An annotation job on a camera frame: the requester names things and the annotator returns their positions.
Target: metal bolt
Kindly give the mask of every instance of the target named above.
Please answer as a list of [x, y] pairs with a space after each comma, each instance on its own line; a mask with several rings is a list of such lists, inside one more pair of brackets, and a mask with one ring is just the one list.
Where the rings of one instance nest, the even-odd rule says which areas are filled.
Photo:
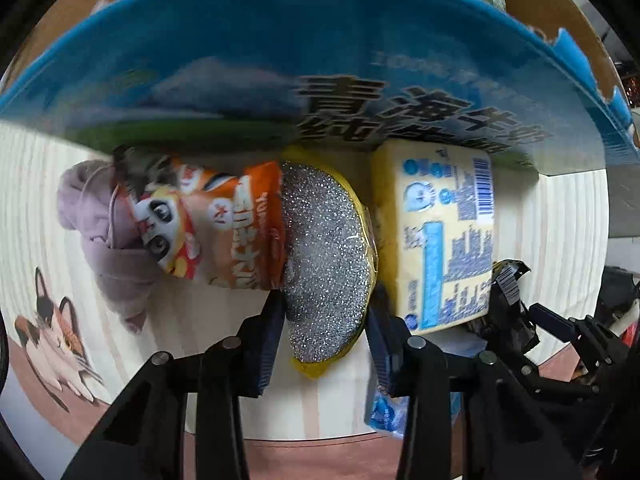
[[486, 365], [495, 365], [498, 361], [498, 357], [496, 356], [496, 354], [494, 354], [490, 350], [484, 350], [480, 352], [478, 357]]
[[427, 342], [423, 337], [419, 335], [412, 335], [409, 339], [406, 340], [406, 343], [411, 347], [419, 350], [420, 348], [424, 348], [427, 346]]
[[170, 357], [171, 356], [167, 352], [156, 352], [151, 356], [151, 364], [155, 366], [162, 366]]
[[242, 340], [237, 335], [230, 335], [222, 340], [222, 348], [225, 350], [233, 350], [242, 344]]

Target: cat illustration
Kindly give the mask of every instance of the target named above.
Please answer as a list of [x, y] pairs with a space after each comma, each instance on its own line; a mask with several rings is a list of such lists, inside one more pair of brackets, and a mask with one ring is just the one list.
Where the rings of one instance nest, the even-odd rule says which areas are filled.
[[81, 374], [88, 374], [100, 383], [102, 379], [86, 360], [71, 300], [65, 296], [60, 306], [56, 306], [47, 293], [42, 272], [37, 267], [35, 282], [36, 325], [24, 316], [18, 316], [14, 326], [38, 380], [68, 412], [68, 408], [48, 386], [61, 392], [64, 383], [78, 397], [93, 402], [94, 396], [84, 384]]

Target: folded purple fabric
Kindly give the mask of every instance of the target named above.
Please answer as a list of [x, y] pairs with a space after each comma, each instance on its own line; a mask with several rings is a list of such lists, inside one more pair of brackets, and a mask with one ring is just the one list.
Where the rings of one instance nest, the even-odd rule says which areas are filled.
[[58, 221], [80, 231], [84, 257], [110, 308], [130, 330], [142, 328], [146, 300], [162, 270], [142, 246], [129, 206], [118, 197], [110, 163], [87, 160], [62, 174]]

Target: white barcode label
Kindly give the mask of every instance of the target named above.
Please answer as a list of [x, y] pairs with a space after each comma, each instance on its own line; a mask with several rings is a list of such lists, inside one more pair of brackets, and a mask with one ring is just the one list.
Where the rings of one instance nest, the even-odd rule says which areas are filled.
[[518, 288], [518, 282], [513, 277], [514, 274], [513, 267], [507, 265], [495, 279], [510, 306], [520, 300], [520, 289]]
[[494, 188], [491, 181], [491, 166], [484, 158], [474, 158], [476, 176], [476, 208], [480, 223], [494, 220]]

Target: orange snack bag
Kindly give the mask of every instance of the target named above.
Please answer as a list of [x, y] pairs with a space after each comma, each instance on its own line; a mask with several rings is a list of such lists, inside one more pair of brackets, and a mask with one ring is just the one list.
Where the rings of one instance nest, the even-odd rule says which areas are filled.
[[240, 177], [129, 148], [114, 154], [145, 247], [174, 276], [228, 288], [280, 285], [284, 226], [276, 162]]

